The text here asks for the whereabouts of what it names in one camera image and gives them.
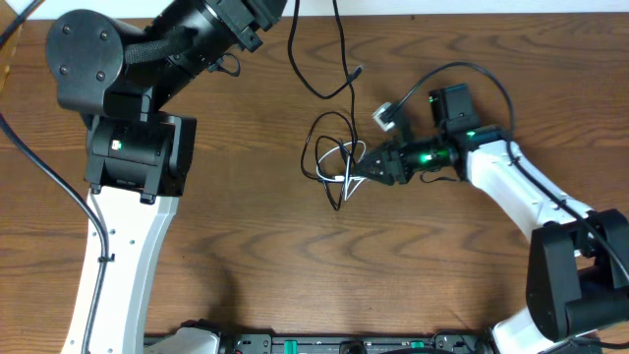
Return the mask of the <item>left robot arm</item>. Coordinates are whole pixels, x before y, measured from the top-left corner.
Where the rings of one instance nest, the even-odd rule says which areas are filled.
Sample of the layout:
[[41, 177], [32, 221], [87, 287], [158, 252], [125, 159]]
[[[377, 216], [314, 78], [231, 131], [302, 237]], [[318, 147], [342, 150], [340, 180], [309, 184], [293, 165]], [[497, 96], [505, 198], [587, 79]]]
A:
[[141, 353], [160, 248], [190, 171], [197, 122], [164, 105], [232, 47], [260, 47], [286, 0], [175, 1], [145, 29], [61, 16], [46, 59], [61, 107], [86, 125], [91, 216], [67, 353]]

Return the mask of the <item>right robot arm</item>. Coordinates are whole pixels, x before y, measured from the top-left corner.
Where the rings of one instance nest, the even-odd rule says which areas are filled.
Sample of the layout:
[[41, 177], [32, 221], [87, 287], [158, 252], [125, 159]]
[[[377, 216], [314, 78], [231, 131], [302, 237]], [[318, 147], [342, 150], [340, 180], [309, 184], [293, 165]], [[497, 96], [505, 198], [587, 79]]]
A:
[[494, 325], [478, 353], [597, 353], [593, 332], [628, 320], [628, 219], [596, 211], [564, 193], [511, 142], [483, 125], [466, 85], [429, 94], [435, 136], [417, 139], [398, 102], [373, 119], [400, 135], [356, 165], [361, 177], [406, 184], [416, 173], [451, 167], [485, 192], [527, 238], [526, 306]]

